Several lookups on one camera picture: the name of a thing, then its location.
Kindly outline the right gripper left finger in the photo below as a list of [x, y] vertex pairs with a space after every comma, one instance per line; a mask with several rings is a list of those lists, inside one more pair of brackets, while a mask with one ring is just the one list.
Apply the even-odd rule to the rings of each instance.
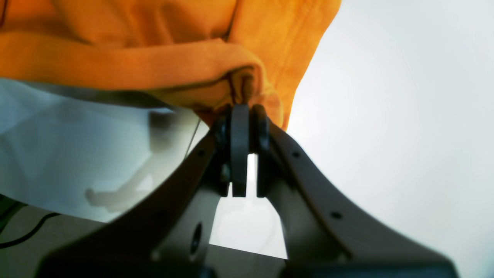
[[245, 197], [249, 106], [221, 116], [172, 175], [125, 215], [48, 255], [39, 278], [215, 278], [205, 264], [221, 197]]

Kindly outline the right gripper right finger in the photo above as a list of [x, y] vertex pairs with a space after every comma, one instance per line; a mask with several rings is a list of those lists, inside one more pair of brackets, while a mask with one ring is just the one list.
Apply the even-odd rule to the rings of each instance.
[[457, 278], [446, 256], [398, 233], [350, 201], [301, 146], [252, 108], [257, 194], [282, 223], [281, 278]]

